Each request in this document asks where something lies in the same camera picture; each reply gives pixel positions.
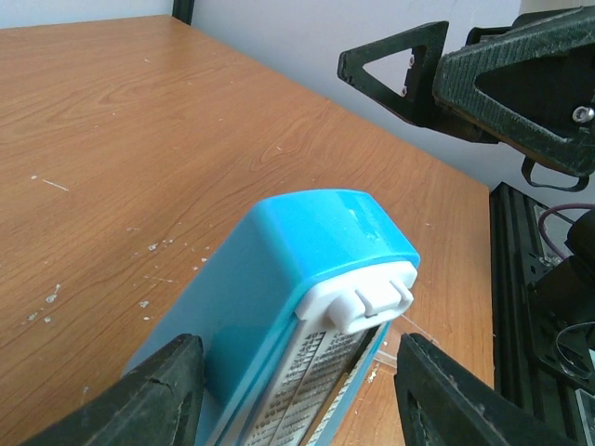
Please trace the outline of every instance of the purple cable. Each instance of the purple cable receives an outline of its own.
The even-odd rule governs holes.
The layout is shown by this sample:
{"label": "purple cable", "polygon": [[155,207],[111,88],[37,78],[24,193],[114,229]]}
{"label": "purple cable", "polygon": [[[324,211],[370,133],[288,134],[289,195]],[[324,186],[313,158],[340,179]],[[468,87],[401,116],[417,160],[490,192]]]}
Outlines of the purple cable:
{"label": "purple cable", "polygon": [[546,232],[546,218],[558,211],[568,211],[570,209],[595,209],[595,204],[592,203],[567,203],[567,204],[559,204],[557,206],[552,206],[550,209],[544,211],[543,214],[537,220],[537,226],[539,228],[539,234],[541,234],[541,238],[549,246],[556,256],[564,260],[568,257],[565,253],[562,252],[556,243],[554,243],[551,238],[548,236]]}

